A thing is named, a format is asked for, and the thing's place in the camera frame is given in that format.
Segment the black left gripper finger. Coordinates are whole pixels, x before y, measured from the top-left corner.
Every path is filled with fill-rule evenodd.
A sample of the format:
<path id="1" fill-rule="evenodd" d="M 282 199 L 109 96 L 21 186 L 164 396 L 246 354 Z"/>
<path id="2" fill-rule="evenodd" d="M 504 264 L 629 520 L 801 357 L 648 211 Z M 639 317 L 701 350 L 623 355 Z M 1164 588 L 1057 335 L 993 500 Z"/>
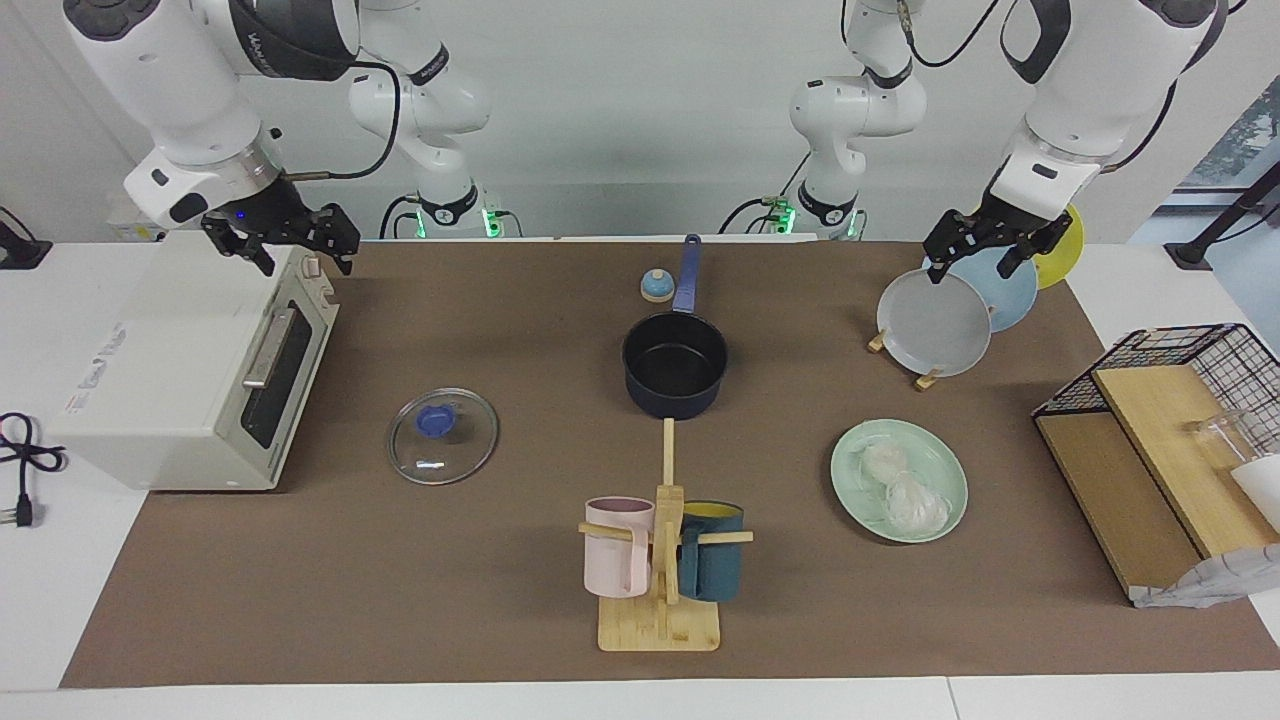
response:
<path id="1" fill-rule="evenodd" d="M 1056 222 L 1030 238 L 1019 237 L 998 260 L 996 272 L 1009 279 L 1028 260 L 1036 264 L 1041 281 L 1064 281 L 1073 269 L 1073 223 Z"/>
<path id="2" fill-rule="evenodd" d="M 972 231 L 970 218 L 960 211 L 947 211 L 934 224 L 923 242 L 932 284 L 940 284 L 955 263 L 980 251 Z"/>

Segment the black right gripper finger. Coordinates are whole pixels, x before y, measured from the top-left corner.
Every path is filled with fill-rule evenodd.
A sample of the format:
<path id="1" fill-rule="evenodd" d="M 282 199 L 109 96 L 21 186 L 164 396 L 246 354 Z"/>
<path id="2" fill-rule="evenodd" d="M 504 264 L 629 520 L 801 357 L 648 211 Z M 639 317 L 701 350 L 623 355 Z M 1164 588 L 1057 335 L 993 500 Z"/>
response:
<path id="1" fill-rule="evenodd" d="M 342 275 L 351 275 L 360 231 L 343 208 L 329 202 L 315 211 L 315 251 L 329 256 Z"/>
<path id="2" fill-rule="evenodd" d="M 237 231 L 220 213 L 210 211 L 201 217 L 201 231 L 211 240 L 216 251 L 224 258 L 241 258 L 253 264 L 264 275 L 271 277 L 275 270 L 273 256 L 262 249 L 273 231 Z"/>

